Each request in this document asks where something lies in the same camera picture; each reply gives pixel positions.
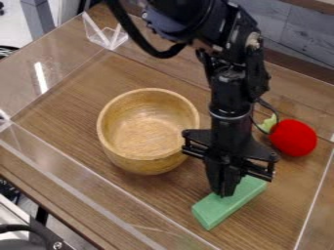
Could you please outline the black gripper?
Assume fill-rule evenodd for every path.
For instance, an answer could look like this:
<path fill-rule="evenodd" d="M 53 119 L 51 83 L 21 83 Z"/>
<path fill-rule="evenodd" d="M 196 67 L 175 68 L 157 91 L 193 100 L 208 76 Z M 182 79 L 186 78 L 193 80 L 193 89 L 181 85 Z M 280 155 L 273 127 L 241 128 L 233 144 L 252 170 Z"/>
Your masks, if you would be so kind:
<path fill-rule="evenodd" d="M 184 153 L 205 162 L 206 177 L 217 195 L 233 196 L 245 176 L 273 180 L 280 157 L 254 139 L 252 125 L 252 113 L 214 115 L 210 129 L 184 131 Z"/>

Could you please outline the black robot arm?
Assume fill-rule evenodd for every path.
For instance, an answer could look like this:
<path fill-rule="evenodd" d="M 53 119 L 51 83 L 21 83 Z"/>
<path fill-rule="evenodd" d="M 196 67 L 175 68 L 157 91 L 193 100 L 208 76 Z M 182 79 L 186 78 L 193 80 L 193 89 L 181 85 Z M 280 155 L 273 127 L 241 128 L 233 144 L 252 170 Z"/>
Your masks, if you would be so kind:
<path fill-rule="evenodd" d="M 110 11 L 139 47 L 169 59 L 192 46 L 212 90 L 212 127 L 184 132 L 184 153 L 200 158 L 213 192 L 236 193 L 245 176 L 273 180 L 278 155 L 252 135 L 253 109 L 269 91 L 264 40 L 256 19 L 230 0 L 146 0 L 142 19 L 174 45 L 157 50 L 145 39 L 121 0 L 106 0 Z"/>

